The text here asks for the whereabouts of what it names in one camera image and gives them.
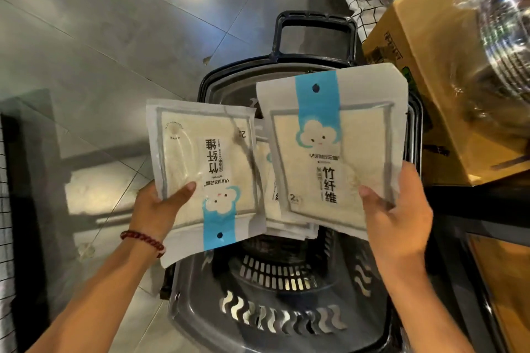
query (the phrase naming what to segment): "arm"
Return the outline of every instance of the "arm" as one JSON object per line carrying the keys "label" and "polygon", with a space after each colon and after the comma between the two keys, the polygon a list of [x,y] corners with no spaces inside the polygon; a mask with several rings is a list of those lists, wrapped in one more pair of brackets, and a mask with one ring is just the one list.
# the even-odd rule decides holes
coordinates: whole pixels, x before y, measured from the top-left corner
{"label": "arm", "polygon": [[383,282],[416,353],[472,353],[473,347],[436,296],[425,270],[425,248],[433,224],[414,165],[403,163],[396,207],[370,188],[359,194],[370,247]]}
{"label": "arm", "polygon": [[[195,191],[189,183],[165,201],[154,182],[139,191],[129,229],[163,241],[175,216]],[[28,353],[106,353],[142,276],[158,251],[141,240],[127,238],[89,279]]]}

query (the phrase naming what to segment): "blue label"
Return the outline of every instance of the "blue label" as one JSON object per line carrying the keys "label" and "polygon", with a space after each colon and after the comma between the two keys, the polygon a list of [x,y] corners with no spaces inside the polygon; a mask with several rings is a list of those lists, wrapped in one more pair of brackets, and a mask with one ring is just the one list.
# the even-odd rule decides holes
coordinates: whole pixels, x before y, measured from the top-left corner
{"label": "blue label", "polygon": [[235,204],[241,196],[237,186],[217,189],[214,196],[202,202],[204,249],[211,250],[236,242]]}
{"label": "blue label", "polygon": [[336,71],[295,76],[300,131],[296,141],[303,148],[335,144],[341,139],[340,94]]}

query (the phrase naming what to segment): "hand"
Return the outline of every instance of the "hand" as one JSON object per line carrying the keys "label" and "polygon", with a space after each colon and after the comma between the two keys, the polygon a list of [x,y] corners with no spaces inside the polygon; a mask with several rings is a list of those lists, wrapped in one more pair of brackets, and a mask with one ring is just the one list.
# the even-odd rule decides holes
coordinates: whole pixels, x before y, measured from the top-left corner
{"label": "hand", "polygon": [[370,247],[387,285],[396,276],[425,271],[425,248],[433,225],[433,210],[412,163],[403,162],[399,186],[397,205],[390,210],[374,190],[359,187]]}
{"label": "hand", "polygon": [[175,224],[176,213],[194,194],[197,184],[192,181],[167,200],[160,200],[156,194],[155,182],[138,191],[129,230],[136,230],[156,241],[163,242]]}

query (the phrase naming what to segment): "stack of packages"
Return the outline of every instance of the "stack of packages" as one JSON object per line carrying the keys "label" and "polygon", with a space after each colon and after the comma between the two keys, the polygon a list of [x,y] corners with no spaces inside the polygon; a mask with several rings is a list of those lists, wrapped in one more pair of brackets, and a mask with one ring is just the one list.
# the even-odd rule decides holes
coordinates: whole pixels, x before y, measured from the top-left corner
{"label": "stack of packages", "polygon": [[164,267],[258,234],[314,239],[320,225],[367,239],[364,184],[398,195],[407,81],[390,63],[257,84],[255,109],[150,100],[158,193],[197,189],[165,241]]}

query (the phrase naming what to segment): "bracelet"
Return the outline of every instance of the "bracelet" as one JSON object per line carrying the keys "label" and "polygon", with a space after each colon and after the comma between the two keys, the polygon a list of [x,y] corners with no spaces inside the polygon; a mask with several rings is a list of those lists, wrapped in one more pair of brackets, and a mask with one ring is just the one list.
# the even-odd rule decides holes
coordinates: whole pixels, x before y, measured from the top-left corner
{"label": "bracelet", "polygon": [[165,253],[164,245],[161,242],[156,241],[151,236],[148,236],[147,234],[137,232],[136,230],[125,230],[120,234],[120,238],[124,240],[126,237],[131,237],[132,239],[139,239],[152,245],[155,249],[159,251],[158,256],[156,258],[160,258]]}

